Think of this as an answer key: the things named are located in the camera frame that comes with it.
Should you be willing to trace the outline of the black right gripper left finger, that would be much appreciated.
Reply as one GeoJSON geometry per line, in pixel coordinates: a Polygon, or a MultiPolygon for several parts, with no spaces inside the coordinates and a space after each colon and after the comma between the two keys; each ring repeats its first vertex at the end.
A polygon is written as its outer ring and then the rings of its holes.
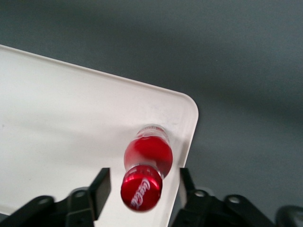
{"type": "Polygon", "coordinates": [[[2,227],[93,227],[111,192],[110,168],[102,168],[90,186],[63,200],[38,196],[1,222],[2,227]]]}

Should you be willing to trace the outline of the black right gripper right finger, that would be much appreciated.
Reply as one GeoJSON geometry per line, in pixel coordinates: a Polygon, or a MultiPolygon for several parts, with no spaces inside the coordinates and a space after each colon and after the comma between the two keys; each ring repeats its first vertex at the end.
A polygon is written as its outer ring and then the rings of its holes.
{"type": "Polygon", "coordinates": [[[274,227],[247,198],[231,194],[219,200],[194,185],[187,168],[180,168],[180,189],[185,205],[181,208],[173,227],[274,227]]]}

